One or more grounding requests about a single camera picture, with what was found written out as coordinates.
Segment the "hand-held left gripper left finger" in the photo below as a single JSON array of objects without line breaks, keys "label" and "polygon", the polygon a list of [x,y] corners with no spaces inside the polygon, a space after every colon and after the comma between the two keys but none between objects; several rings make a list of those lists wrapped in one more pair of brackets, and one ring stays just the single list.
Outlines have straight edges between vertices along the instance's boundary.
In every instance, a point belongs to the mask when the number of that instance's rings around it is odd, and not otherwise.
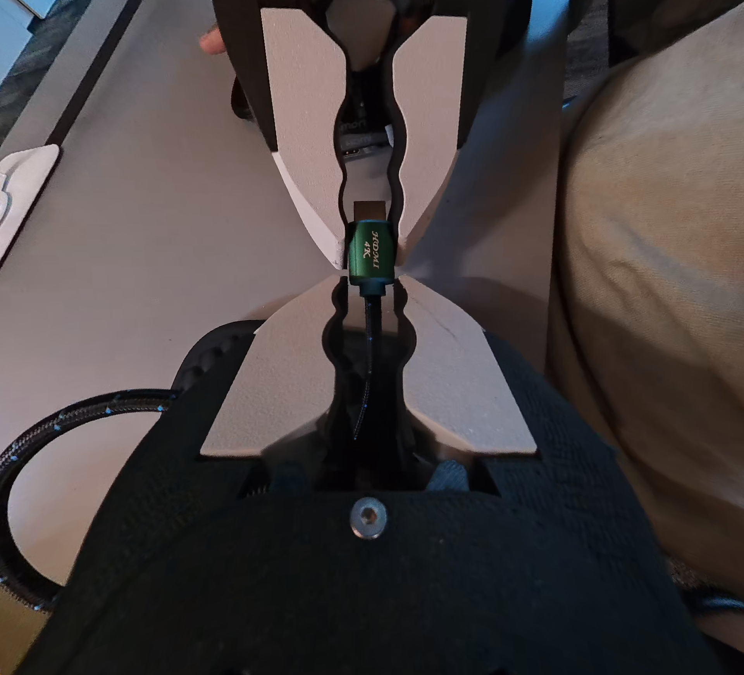
[{"label": "hand-held left gripper left finger", "polygon": [[258,457],[317,427],[335,393],[336,369],[323,334],[336,315],[331,275],[262,324],[201,446],[217,458]]}]

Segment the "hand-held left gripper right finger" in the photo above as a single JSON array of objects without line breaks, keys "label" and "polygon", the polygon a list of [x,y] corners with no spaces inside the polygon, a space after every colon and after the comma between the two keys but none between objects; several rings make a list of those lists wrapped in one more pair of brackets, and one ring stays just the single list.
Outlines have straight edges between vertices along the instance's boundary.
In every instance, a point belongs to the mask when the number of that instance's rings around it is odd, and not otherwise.
[{"label": "hand-held left gripper right finger", "polygon": [[415,344],[403,402],[439,459],[534,456],[537,447],[483,328],[448,298],[399,278]]}]

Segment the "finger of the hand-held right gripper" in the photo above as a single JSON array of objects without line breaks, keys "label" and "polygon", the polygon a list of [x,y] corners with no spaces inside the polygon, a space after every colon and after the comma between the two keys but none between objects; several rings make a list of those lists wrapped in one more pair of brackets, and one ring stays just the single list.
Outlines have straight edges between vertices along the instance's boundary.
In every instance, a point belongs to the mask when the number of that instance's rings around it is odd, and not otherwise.
[{"label": "finger of the hand-held right gripper", "polygon": [[308,233],[341,270],[344,173],[334,137],[347,94],[347,61],[300,9],[262,9],[261,20],[277,140],[274,162]]},{"label": "finger of the hand-held right gripper", "polygon": [[405,128],[398,178],[403,209],[396,265],[423,237],[458,159],[458,129],[467,36],[465,17],[429,17],[396,49],[392,89]]}]

